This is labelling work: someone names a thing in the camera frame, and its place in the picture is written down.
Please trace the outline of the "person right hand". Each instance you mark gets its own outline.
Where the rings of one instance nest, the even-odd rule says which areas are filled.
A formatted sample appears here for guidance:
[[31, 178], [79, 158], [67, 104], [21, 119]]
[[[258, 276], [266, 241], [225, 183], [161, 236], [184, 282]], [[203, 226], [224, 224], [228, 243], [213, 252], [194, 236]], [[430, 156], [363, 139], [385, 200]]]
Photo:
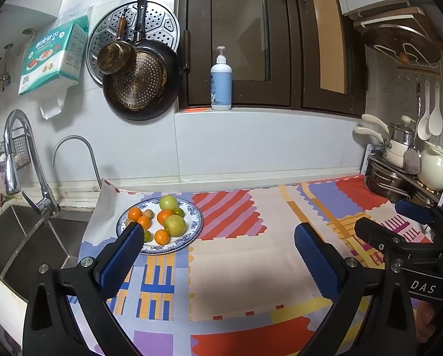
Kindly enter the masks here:
[[435, 309], [432, 304], [420, 301], [415, 316], [415, 330], [418, 343], [426, 343], [435, 332], [433, 319]]

